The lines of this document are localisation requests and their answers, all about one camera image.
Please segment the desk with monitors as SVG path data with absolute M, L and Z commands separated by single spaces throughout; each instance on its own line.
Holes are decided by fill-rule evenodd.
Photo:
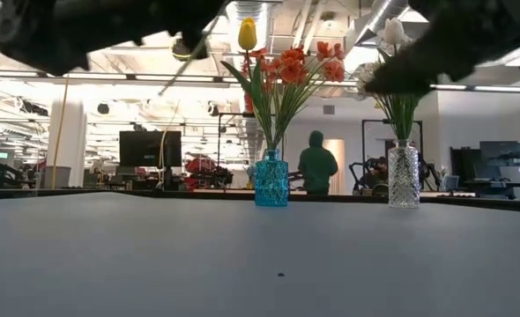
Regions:
M 450 148 L 458 189 L 478 198 L 520 199 L 520 141 L 480 141 L 479 148 Z

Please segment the white pillar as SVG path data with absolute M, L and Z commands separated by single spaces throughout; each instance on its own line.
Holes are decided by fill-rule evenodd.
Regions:
M 87 114 L 83 100 L 75 94 L 54 98 L 48 127 L 47 166 L 69 166 L 70 185 L 83 185 Z

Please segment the grey trash bin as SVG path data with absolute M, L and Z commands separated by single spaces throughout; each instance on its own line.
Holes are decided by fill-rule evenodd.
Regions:
M 42 173 L 41 187 L 46 189 L 67 188 L 70 185 L 69 166 L 46 166 Z

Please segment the clear glass vase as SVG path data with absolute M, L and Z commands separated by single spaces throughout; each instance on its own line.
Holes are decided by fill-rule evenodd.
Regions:
M 417 209 L 420 206 L 420 161 L 409 140 L 396 140 L 388 150 L 389 206 Z

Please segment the red equipment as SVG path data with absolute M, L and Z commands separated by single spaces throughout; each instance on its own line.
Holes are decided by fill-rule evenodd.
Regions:
M 226 188 L 234 177 L 228 169 L 218 166 L 210 158 L 194 158 L 186 164 L 185 171 L 188 175 L 184 182 L 189 191 Z

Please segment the lit doorway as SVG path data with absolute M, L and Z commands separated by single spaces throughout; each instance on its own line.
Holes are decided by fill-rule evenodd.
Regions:
M 323 147 L 331 152 L 338 165 L 338 171 L 330 178 L 329 192 L 331 195 L 342 195 L 345 189 L 345 141 L 325 139 Z

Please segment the silver ceiling duct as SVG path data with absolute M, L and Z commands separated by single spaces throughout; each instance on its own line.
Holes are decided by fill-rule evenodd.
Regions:
M 385 27 L 387 19 L 399 18 L 409 10 L 408 0 L 374 0 L 368 14 L 350 22 L 344 38 L 345 47 L 361 46 L 363 42 L 374 39 Z

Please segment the person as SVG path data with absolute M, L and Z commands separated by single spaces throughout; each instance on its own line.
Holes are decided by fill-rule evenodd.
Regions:
M 330 177 L 338 171 L 333 154 L 323 147 L 323 133 L 313 130 L 308 147 L 300 154 L 298 170 L 303 176 L 303 188 L 308 195 L 328 195 Z
M 389 169 L 385 157 L 370 158 L 364 165 L 367 171 L 360 179 L 361 188 L 370 190 L 371 195 L 387 196 L 389 194 Z

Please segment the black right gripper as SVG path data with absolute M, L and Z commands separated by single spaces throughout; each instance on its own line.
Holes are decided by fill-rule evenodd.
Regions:
M 427 94 L 441 74 L 458 81 L 490 60 L 490 19 L 438 17 L 413 44 L 381 64 L 365 84 L 380 94 Z

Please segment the blue glass vase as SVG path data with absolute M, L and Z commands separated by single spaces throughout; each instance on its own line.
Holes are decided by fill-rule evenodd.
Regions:
M 255 166 L 255 203 L 264 207 L 284 207 L 288 203 L 288 163 L 280 159 L 279 149 L 266 150 Z

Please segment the black monitor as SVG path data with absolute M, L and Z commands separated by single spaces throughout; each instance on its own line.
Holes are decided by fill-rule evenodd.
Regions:
M 182 165 L 182 132 L 121 131 L 119 164 L 127 167 Z

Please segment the black rig frame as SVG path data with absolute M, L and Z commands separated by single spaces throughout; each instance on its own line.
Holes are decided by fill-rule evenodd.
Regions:
M 253 114 L 219 113 L 213 158 L 234 175 L 233 182 L 221 189 L 254 189 L 256 162 L 264 158 L 266 150 L 263 131 Z
M 412 132 L 409 141 L 419 153 L 420 170 L 422 166 L 422 150 L 423 150 L 423 123 L 422 121 L 413 121 Z M 388 161 L 388 150 L 395 146 L 396 136 L 393 133 L 387 119 L 363 119 L 361 121 L 361 158 L 363 174 L 367 171 L 364 166 L 369 159 L 378 159 L 385 157 Z M 422 172 L 420 174 L 420 190 L 423 185 Z

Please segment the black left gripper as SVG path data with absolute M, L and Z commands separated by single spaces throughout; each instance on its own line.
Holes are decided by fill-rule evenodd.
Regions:
M 219 15 L 225 0 L 150 0 L 137 30 L 144 36 L 167 31 L 182 34 L 183 45 L 193 52 L 204 28 Z

